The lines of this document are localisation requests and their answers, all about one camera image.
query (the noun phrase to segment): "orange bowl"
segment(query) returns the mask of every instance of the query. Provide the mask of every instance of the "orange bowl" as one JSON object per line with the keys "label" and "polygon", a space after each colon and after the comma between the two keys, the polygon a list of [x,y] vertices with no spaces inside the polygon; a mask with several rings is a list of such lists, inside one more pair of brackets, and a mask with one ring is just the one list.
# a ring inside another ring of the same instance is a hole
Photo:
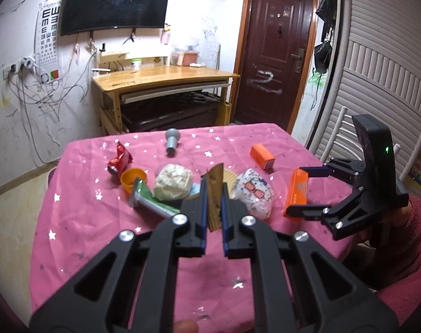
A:
{"label": "orange bowl", "polygon": [[121,185],[129,194],[132,192],[133,183],[136,178],[141,179],[145,183],[148,180],[147,174],[140,168],[130,168],[121,174]]}

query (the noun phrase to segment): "table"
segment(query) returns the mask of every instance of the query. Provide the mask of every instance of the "table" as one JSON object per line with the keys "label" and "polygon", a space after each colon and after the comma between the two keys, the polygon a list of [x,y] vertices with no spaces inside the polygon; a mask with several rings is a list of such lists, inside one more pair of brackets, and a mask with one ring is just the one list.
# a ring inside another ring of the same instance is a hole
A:
{"label": "table", "polygon": [[103,132],[116,135],[129,132],[121,117],[121,104],[187,91],[221,87],[216,125],[228,125],[231,106],[226,102],[229,79],[239,75],[207,67],[155,66],[138,71],[114,71],[93,77],[101,90],[100,117]]}
{"label": "table", "polygon": [[[123,189],[111,181],[107,162],[116,154],[117,138],[128,144],[133,166],[148,172],[153,187],[156,174],[168,163],[194,172],[194,182],[214,164],[224,162],[236,173],[253,168],[270,182],[274,204],[270,226],[283,233],[306,230],[332,255],[342,259],[353,237],[333,241],[319,222],[292,222],[282,216],[287,184],[299,166],[320,161],[274,124],[231,125],[183,130],[175,158],[165,156],[163,132],[107,136],[70,143],[58,164],[41,208],[30,268],[32,309],[36,310],[119,231],[144,233],[161,221],[149,212],[133,211]],[[249,156],[253,144],[263,143],[275,156],[274,172],[266,174]],[[309,199],[334,204],[350,188],[334,178],[311,179]],[[221,230],[207,235],[203,258],[180,259],[176,319],[193,319],[200,333],[245,332],[252,328],[253,296],[248,260],[223,257]]]}

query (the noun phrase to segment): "white metal chair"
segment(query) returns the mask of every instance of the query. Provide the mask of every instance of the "white metal chair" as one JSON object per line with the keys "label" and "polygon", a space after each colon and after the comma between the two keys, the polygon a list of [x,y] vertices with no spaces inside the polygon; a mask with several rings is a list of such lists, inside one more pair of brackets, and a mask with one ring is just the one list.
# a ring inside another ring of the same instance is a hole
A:
{"label": "white metal chair", "polygon": [[[355,152],[353,151],[351,148],[347,147],[346,145],[344,145],[341,142],[338,142],[337,139],[340,139],[346,143],[349,143],[350,145],[353,145],[354,147],[356,147],[359,151],[361,151],[361,153],[363,153],[363,148],[361,147],[361,145],[355,141],[353,141],[352,139],[348,138],[345,134],[352,136],[354,138],[357,138],[357,134],[349,131],[348,129],[344,128],[342,125],[345,125],[347,127],[351,127],[353,130],[355,130],[354,124],[351,123],[350,121],[352,120],[352,116],[351,115],[347,115],[346,113],[348,112],[348,108],[346,106],[342,106],[341,110],[340,110],[340,114],[338,114],[338,118],[337,121],[335,123],[334,126],[334,130],[332,131],[332,134],[329,138],[329,141],[326,145],[326,148],[323,151],[323,154],[321,156],[321,162],[326,162],[326,160],[329,157],[329,154],[331,153],[331,150],[333,148],[334,145],[341,147],[344,151],[347,151],[348,153],[350,153],[352,156],[354,156],[354,158],[358,159],[358,160],[362,160],[362,158]],[[398,153],[400,152],[400,145],[399,144],[395,144],[394,145],[394,158],[397,157]]]}

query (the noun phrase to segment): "orange box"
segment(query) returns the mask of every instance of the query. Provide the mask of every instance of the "orange box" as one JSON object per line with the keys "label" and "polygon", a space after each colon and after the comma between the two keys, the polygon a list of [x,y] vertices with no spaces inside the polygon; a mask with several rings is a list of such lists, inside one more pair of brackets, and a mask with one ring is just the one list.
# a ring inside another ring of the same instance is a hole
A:
{"label": "orange box", "polygon": [[292,218],[286,214],[286,210],[290,205],[306,205],[308,203],[308,180],[309,174],[302,169],[295,169],[291,175],[288,188],[288,196],[286,198],[285,210],[283,215],[293,221],[300,221],[301,218]]}
{"label": "orange box", "polygon": [[260,168],[264,170],[272,169],[273,163],[275,162],[275,156],[273,156],[263,144],[252,145],[249,154],[255,162],[260,165]]}

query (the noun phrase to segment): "beige floor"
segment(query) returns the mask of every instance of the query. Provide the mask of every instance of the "beige floor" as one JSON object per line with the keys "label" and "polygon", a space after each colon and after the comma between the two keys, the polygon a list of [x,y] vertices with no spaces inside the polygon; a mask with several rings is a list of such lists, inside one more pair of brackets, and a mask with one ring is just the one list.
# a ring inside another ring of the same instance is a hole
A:
{"label": "beige floor", "polygon": [[42,174],[0,196],[0,293],[25,324],[31,314],[30,256],[47,176]]}

